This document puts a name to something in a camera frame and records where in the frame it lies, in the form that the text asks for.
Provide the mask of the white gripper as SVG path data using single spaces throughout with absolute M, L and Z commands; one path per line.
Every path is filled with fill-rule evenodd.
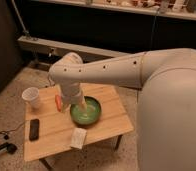
M 81 112 L 87 111 L 87 104 L 83 102 L 84 95 L 79 83 L 68 83 L 61 84 L 61 98 L 62 102 L 62 113 L 64 113 L 70 106 L 70 104 L 79 104 Z

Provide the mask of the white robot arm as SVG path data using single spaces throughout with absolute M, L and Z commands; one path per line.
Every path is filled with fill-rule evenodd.
M 85 63 L 68 53 L 49 69 L 62 101 L 83 101 L 82 83 L 138 89 L 140 171 L 196 171 L 196 49 L 176 48 Z

